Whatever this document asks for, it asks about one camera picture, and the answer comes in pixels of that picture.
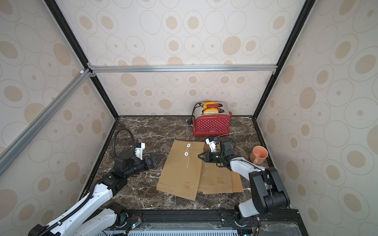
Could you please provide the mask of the kraft file bag stack top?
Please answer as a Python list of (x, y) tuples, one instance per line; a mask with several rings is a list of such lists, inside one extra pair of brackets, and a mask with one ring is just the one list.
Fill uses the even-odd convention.
[(198, 192), (203, 194), (232, 193), (231, 171), (216, 163), (202, 162)]

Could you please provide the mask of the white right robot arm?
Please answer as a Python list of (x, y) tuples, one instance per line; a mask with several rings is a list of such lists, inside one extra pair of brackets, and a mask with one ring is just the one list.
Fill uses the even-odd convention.
[(279, 172), (274, 167), (264, 168), (234, 153), (232, 141), (219, 142), (206, 139), (209, 150), (198, 155), (206, 163), (227, 168), (249, 180), (252, 197), (238, 205), (239, 215), (243, 218), (272, 213), (277, 209), (290, 206), (290, 199)]

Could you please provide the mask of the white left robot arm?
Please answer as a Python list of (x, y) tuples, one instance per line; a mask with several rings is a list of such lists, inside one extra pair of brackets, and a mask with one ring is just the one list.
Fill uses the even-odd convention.
[(157, 165), (158, 161), (153, 153), (140, 159), (131, 151), (121, 152), (115, 157), (113, 170), (103, 176), (83, 199), (46, 226), (40, 224), (34, 226), (29, 235), (72, 236), (100, 206), (126, 186), (128, 178), (153, 169)]

